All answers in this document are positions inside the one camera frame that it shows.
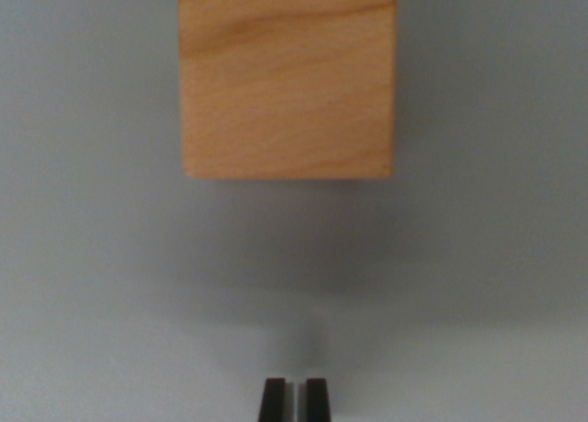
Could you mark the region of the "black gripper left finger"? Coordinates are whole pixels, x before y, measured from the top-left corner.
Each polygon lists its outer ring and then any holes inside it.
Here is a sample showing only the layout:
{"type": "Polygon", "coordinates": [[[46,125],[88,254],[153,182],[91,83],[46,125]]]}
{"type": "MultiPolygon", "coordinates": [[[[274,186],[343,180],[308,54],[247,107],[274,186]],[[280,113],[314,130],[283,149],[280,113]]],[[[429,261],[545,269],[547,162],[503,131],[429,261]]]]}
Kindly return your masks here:
{"type": "Polygon", "coordinates": [[[258,422],[293,422],[294,420],[294,384],[285,378],[267,378],[258,412],[258,422]]]}

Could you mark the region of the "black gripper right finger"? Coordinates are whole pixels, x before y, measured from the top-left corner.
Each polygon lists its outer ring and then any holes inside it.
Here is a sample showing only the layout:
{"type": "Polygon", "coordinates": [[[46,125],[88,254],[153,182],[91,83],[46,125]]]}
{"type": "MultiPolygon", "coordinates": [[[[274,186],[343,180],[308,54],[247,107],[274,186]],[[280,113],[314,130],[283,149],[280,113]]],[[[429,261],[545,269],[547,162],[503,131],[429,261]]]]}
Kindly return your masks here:
{"type": "Polygon", "coordinates": [[[298,421],[331,422],[331,407],[327,381],[309,378],[298,386],[298,421]]]}

